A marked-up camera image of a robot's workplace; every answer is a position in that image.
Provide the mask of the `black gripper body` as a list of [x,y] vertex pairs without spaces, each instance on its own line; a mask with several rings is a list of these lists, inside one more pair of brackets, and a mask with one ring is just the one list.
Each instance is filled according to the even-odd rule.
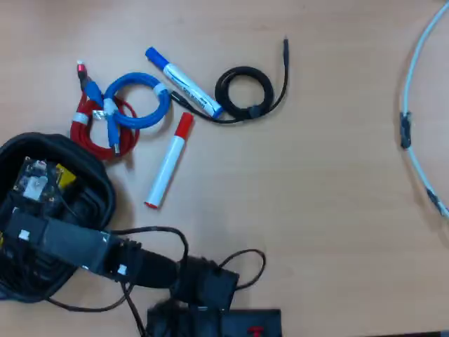
[[5,227],[8,243],[24,243],[34,248],[41,247],[48,220],[20,209],[15,209]]

